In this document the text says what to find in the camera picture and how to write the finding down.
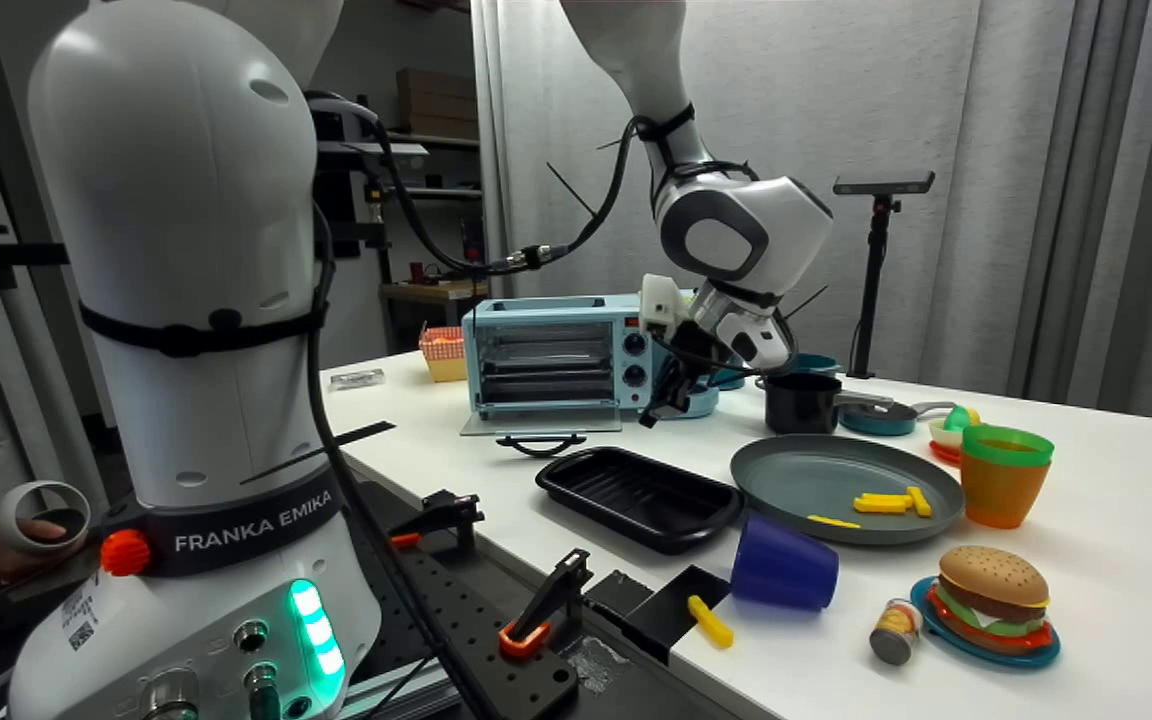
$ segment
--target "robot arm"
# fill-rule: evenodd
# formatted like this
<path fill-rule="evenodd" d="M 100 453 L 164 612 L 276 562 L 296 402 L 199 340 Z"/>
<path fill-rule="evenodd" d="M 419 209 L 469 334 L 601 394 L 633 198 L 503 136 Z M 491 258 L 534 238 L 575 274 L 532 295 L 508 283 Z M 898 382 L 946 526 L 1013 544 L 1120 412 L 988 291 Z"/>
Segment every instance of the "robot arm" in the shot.
<path fill-rule="evenodd" d="M 689 0 L 563 0 L 584 51 L 618 85 L 648 124 L 653 214 L 662 258 L 709 283 L 692 326 L 743 367 L 793 355 L 782 291 L 814 261 L 832 214 L 787 178 L 755 181 L 705 152 L 678 74 Z"/>
<path fill-rule="evenodd" d="M 345 473 L 315 457 L 329 274 L 299 80 L 338 0 L 205 4 L 90 4 L 30 74 L 135 514 L 25 640 L 16 720 L 331 716 L 380 631 Z"/>

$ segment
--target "yellow food item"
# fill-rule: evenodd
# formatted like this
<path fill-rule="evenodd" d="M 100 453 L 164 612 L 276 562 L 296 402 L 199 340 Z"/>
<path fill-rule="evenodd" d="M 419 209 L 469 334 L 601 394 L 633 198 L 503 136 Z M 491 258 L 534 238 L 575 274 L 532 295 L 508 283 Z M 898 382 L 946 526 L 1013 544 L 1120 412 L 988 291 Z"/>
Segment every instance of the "yellow food item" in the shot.
<path fill-rule="evenodd" d="M 701 598 L 689 598 L 689 612 L 712 650 L 732 650 L 734 631 Z"/>
<path fill-rule="evenodd" d="M 850 522 L 839 522 L 839 516 L 809 516 L 810 526 L 829 526 L 829 529 L 861 529 Z"/>
<path fill-rule="evenodd" d="M 931 516 L 931 504 L 919 485 L 906 485 L 913 514 Z"/>
<path fill-rule="evenodd" d="M 898 497 L 861 493 L 861 497 L 850 501 L 850 508 L 855 508 L 861 516 L 902 516 L 902 514 L 913 508 L 913 497 L 906 497 L 906 493 L 898 493 Z"/>

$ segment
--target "toy food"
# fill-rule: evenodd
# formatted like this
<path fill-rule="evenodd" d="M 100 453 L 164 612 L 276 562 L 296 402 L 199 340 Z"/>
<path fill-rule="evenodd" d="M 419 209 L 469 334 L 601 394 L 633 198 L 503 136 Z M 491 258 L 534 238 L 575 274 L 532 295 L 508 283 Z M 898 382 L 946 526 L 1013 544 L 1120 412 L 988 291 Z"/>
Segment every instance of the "toy food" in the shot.
<path fill-rule="evenodd" d="M 964 544 L 939 558 L 927 612 L 961 643 L 988 655 L 1038 655 L 1057 643 L 1049 580 L 1020 558 Z"/>
<path fill-rule="evenodd" d="M 927 493 L 919 485 L 906 485 L 902 493 L 861 493 L 850 497 L 850 508 L 861 516 L 931 516 Z"/>
<path fill-rule="evenodd" d="M 879 625 L 869 631 L 869 650 L 883 666 L 902 666 L 913 655 L 913 643 L 919 640 L 922 618 L 906 600 L 889 600 Z"/>
<path fill-rule="evenodd" d="M 734 631 L 726 620 L 719 620 L 701 598 L 689 598 L 689 612 L 692 620 L 701 625 L 705 640 L 712 650 L 732 650 L 734 643 Z"/>

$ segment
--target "orange object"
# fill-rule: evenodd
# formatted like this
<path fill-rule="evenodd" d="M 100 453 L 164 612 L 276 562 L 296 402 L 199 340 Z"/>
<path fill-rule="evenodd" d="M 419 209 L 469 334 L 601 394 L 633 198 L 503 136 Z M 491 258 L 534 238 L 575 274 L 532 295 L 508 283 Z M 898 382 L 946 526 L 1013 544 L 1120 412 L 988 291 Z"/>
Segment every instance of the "orange object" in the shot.
<path fill-rule="evenodd" d="M 412 547 L 419 547 L 419 532 L 388 537 L 388 547 L 396 547 L 396 553 L 412 553 Z"/>
<path fill-rule="evenodd" d="M 458 330 L 424 330 L 419 355 L 435 386 L 464 382 L 464 334 Z"/>
<path fill-rule="evenodd" d="M 501 655 L 525 666 L 545 651 L 552 625 L 534 625 L 525 640 L 510 640 L 508 631 L 510 625 L 496 631 Z"/>
<path fill-rule="evenodd" d="M 108 576 L 141 576 L 153 562 L 153 547 L 141 529 L 114 529 L 100 544 L 100 568 Z"/>
<path fill-rule="evenodd" d="M 1038 497 L 1057 443 L 1014 427 L 977 426 L 964 432 L 966 522 L 1020 529 Z"/>
<path fill-rule="evenodd" d="M 927 441 L 927 447 L 931 447 L 931 457 L 935 457 L 939 464 L 952 464 L 952 470 L 964 464 L 964 453 L 961 453 L 954 443 L 935 443 L 935 441 Z"/>

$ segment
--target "bread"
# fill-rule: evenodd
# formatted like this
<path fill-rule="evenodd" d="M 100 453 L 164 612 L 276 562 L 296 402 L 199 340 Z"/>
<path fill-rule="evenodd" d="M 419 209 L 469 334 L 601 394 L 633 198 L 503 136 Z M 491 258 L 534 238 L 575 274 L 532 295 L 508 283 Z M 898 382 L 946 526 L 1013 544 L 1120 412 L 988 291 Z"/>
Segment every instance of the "bread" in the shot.
<path fill-rule="evenodd" d="M 994 605 L 1001 618 L 1013 618 L 1009 609 L 1020 609 L 1023 618 L 1049 609 L 1045 571 L 1001 547 L 961 544 L 944 553 L 939 580 L 946 580 L 964 600 Z"/>

